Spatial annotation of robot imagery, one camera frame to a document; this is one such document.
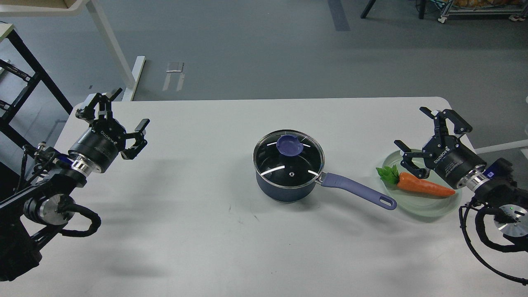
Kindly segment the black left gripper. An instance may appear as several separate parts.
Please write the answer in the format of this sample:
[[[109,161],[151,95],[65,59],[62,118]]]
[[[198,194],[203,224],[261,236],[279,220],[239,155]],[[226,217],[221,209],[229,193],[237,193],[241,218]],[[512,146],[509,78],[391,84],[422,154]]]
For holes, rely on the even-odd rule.
[[[122,88],[118,88],[111,95],[90,95],[76,111],[76,118],[84,120],[90,127],[70,147],[68,154],[72,158],[82,155],[91,160],[97,166],[98,173],[105,173],[119,152],[124,160],[133,160],[148,143],[145,129],[150,119],[142,119],[133,133],[126,133],[124,127],[113,118],[111,104],[122,91]],[[128,139],[134,139],[134,144],[125,148]]]

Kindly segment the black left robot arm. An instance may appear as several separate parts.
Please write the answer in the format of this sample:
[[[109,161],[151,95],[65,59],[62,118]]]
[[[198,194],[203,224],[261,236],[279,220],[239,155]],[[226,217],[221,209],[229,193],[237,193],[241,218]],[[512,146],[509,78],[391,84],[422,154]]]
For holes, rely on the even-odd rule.
[[[28,181],[19,182],[15,194],[2,199],[0,209],[0,278],[13,281],[42,259],[41,249],[58,234],[83,238],[96,233],[101,218],[71,197],[87,183],[91,173],[105,173],[118,155],[132,160],[147,145],[143,119],[132,133],[113,117],[111,96],[96,93],[87,98],[75,116],[89,127],[67,154],[40,143],[24,146],[23,160],[34,158]]]

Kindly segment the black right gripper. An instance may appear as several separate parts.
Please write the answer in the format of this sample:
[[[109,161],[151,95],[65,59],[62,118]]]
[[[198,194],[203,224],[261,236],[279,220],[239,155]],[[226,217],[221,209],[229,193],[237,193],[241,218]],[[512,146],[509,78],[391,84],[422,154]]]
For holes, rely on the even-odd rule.
[[[420,107],[420,111],[434,121],[434,136],[422,148],[422,152],[413,152],[403,141],[395,140],[394,144],[402,151],[402,167],[419,179],[427,179],[431,169],[450,187],[464,187],[463,180],[471,171],[483,172],[486,167],[486,162],[459,139],[472,132],[473,126],[451,109],[431,111],[427,107]],[[447,120],[454,125],[453,134],[449,133]],[[427,168],[415,165],[414,158],[424,159]]]

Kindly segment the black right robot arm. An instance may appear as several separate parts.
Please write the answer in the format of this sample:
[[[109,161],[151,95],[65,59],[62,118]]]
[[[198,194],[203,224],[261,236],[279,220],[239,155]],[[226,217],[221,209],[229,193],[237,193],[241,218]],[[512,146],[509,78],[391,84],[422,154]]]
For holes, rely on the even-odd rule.
[[[527,280],[500,272],[475,250],[467,232],[467,218],[475,210],[474,224],[480,241],[498,252],[527,251],[527,191],[513,180],[512,164],[497,159],[486,162],[465,146],[461,137],[473,129],[456,111],[431,111],[421,107],[434,122],[434,134],[421,151],[412,151],[403,141],[394,143],[402,152],[401,165],[419,179],[434,171],[451,188],[468,188],[473,197],[458,210],[460,229],[475,258],[502,278],[527,285]]]

